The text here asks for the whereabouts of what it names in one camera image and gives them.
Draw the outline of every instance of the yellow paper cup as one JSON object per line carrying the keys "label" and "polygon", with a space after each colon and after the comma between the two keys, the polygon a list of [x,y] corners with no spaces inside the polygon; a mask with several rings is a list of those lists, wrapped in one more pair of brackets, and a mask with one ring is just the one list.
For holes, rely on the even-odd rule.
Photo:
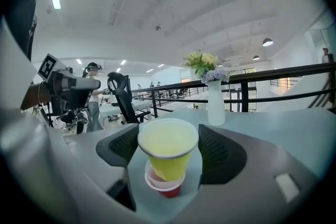
{"label": "yellow paper cup", "polygon": [[191,151],[198,144],[198,131],[183,120],[155,120],[141,129],[138,144],[156,175],[165,181],[177,180],[185,173]]}

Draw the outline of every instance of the ceiling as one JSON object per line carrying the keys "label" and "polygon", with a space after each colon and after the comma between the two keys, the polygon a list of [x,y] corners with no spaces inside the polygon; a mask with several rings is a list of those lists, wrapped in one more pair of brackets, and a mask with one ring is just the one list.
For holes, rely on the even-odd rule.
{"label": "ceiling", "polygon": [[[324,0],[37,0],[32,61],[58,58],[126,59],[180,65],[194,50],[225,65],[253,56],[269,60],[325,9]],[[274,44],[263,47],[271,38]]]}
{"label": "ceiling", "polygon": [[[108,74],[112,71],[120,69],[120,73],[128,74],[131,76],[151,76],[153,73],[162,71],[169,66],[164,65],[158,67],[159,63],[145,63],[145,62],[135,62],[135,61],[126,61],[125,64],[121,65],[120,60],[110,60],[110,59],[97,59],[97,58],[81,58],[81,65],[77,63],[76,59],[69,58],[59,58],[59,60],[67,67],[73,68],[73,73],[75,76],[82,76],[83,68],[87,67],[89,63],[95,62],[101,65],[102,71],[100,73]],[[39,69],[42,62],[34,62],[33,65],[36,70]]]}
{"label": "ceiling", "polygon": [[321,14],[318,21],[310,28],[310,30],[328,29],[336,21],[335,15],[331,9],[327,9],[326,12]]}

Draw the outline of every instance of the black chair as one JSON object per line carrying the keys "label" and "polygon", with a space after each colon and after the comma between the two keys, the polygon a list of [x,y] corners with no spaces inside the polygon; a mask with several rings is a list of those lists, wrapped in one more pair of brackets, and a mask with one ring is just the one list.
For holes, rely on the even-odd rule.
{"label": "black chair", "polygon": [[140,114],[136,114],[132,107],[132,103],[130,100],[130,96],[124,90],[126,87],[126,79],[121,73],[111,72],[108,75],[108,88],[110,92],[112,92],[118,102],[119,108],[121,113],[123,114],[127,123],[139,123],[143,122],[144,116],[150,114],[150,111],[142,112]]}

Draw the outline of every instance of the paper cup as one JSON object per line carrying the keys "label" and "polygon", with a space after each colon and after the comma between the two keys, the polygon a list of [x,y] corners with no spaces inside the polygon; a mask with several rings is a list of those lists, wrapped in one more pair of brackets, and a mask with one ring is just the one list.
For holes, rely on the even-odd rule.
{"label": "paper cup", "polygon": [[176,186],[181,179],[173,180],[173,181],[165,181],[161,177],[157,176],[150,161],[147,161],[145,166],[145,172],[147,173],[148,179],[151,184],[159,189],[169,189]]}
{"label": "paper cup", "polygon": [[148,174],[145,172],[145,181],[147,185],[150,186],[152,189],[155,189],[156,191],[158,191],[162,196],[166,198],[173,198],[180,193],[181,185],[184,181],[184,178],[185,178],[185,174],[181,179],[177,180],[178,182],[175,186],[168,188],[168,189],[160,189],[160,188],[153,186],[152,182],[149,180]]}
{"label": "paper cup", "polygon": [[155,173],[165,181],[173,181],[185,173],[191,151],[198,144],[198,131],[183,120],[155,120],[141,129],[138,144]]}

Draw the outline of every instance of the yellow flower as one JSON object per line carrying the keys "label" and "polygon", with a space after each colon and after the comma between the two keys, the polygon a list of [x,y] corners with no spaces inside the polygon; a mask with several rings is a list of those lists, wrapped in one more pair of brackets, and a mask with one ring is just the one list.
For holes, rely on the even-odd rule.
{"label": "yellow flower", "polygon": [[198,57],[199,57],[199,55],[197,54],[197,52],[194,51],[192,54],[189,55],[188,58],[191,58],[191,59],[194,58],[194,59],[196,59],[196,58],[198,58]]}
{"label": "yellow flower", "polygon": [[218,57],[212,54],[203,54],[202,62],[208,63],[210,65],[216,65],[218,63]]}

